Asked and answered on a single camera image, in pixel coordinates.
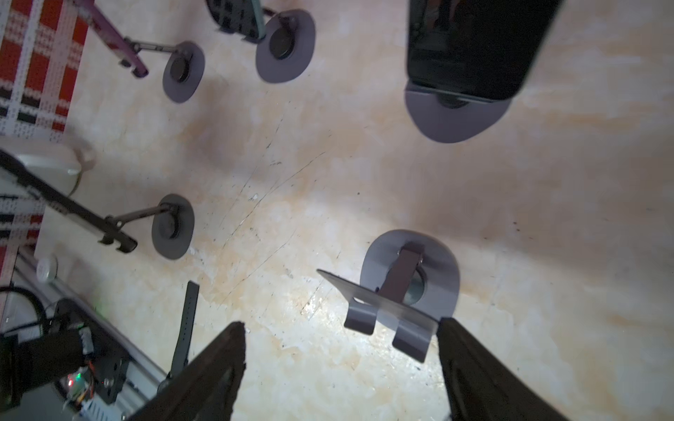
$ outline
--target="marble tabletop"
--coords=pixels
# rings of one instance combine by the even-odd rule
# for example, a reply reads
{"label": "marble tabletop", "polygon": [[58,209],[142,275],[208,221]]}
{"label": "marble tabletop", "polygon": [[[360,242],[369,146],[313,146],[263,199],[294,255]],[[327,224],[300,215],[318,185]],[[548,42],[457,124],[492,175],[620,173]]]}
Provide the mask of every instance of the marble tabletop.
{"label": "marble tabletop", "polygon": [[168,193],[196,215],[182,259],[151,221],[123,255],[47,212],[36,253],[164,369],[188,280],[191,355],[231,321],[247,334],[234,419],[442,420],[437,343],[419,364],[393,333],[346,330],[316,268],[357,281],[391,229],[455,254],[455,317],[577,420],[674,417],[674,3],[567,0],[500,122],[454,145],[425,139],[403,103],[405,0],[272,0],[313,16],[303,75],[265,84],[255,47],[216,31],[200,0],[99,5],[122,33],[206,54],[193,98],[162,92],[166,57],[134,79],[89,33],[66,133],[96,165],[74,198],[102,215]]}

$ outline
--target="plaid tablecloth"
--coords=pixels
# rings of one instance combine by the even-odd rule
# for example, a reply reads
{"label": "plaid tablecloth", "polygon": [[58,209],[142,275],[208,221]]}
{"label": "plaid tablecloth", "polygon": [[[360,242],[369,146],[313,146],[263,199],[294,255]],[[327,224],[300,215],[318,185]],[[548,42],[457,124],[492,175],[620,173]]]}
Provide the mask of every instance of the plaid tablecloth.
{"label": "plaid tablecloth", "polygon": [[[68,0],[0,0],[0,135],[62,140],[86,33]],[[42,203],[0,191],[0,285],[18,248],[37,241],[43,213]]]}

